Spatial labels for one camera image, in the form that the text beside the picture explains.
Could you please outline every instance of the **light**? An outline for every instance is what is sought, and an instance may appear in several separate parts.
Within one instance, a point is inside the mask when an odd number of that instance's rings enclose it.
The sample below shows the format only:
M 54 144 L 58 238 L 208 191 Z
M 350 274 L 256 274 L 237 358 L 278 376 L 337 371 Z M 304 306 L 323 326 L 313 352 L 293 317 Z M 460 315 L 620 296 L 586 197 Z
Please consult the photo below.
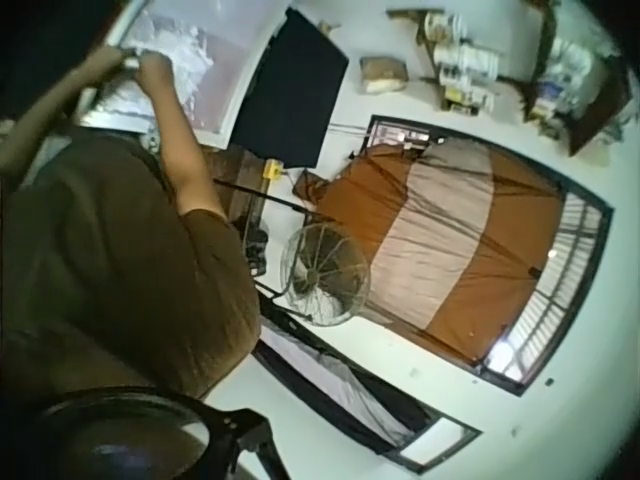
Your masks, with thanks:
M 514 357 L 513 347 L 501 340 L 493 346 L 491 353 L 489 353 L 489 368 L 494 372 L 504 373 Z

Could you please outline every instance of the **hand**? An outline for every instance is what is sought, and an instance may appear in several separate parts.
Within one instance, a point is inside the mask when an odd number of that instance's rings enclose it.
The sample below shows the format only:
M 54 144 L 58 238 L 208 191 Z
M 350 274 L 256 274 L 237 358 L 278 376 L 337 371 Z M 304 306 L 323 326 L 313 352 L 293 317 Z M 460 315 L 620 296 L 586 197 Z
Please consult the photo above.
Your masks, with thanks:
M 84 85 L 97 86 L 105 78 L 122 66 L 131 52 L 104 45 L 94 50 L 77 68 L 80 81 Z
M 136 81 L 152 100 L 164 92 L 175 92 L 171 60 L 158 52 L 142 54 Z

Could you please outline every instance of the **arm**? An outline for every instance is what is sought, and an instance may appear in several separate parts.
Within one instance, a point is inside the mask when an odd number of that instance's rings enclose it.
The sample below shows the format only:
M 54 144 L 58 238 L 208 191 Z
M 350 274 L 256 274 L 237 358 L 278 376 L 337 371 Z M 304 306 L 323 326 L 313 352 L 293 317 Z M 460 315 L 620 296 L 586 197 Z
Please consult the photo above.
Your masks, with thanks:
M 125 52 L 114 47 L 102 47 L 80 66 L 56 83 L 16 123 L 0 144 L 0 177 L 13 190 L 24 179 L 31 162 L 58 119 L 64 106 L 80 91 L 98 83 L 108 72 L 120 65 Z
M 176 195 L 178 213 L 185 215 L 202 209 L 226 219 L 202 148 L 180 105 L 171 61 L 158 53 L 144 55 L 138 83 L 153 104 L 160 130 L 162 163 Z

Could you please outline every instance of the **brown shirt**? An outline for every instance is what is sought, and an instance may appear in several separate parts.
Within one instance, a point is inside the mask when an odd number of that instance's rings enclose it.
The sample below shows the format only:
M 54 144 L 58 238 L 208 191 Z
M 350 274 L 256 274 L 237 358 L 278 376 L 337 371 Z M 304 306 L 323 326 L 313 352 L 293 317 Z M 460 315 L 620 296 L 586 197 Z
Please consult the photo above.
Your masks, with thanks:
M 94 136 L 5 201 L 10 387 L 202 396 L 251 352 L 259 307 L 237 232 L 208 211 L 180 217 L 158 172 L 135 145 Z

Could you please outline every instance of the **person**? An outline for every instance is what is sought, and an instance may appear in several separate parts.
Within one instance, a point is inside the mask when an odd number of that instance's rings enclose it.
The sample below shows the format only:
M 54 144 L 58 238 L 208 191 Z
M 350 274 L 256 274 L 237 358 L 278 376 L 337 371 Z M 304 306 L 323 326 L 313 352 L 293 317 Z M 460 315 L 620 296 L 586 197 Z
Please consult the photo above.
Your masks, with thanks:
M 148 52 L 161 161 L 88 132 L 21 187 L 63 107 L 123 64 L 101 47 L 53 86 L 0 144 L 3 388 L 37 399 L 109 386 L 204 396 L 253 349 L 259 305 L 174 87 Z

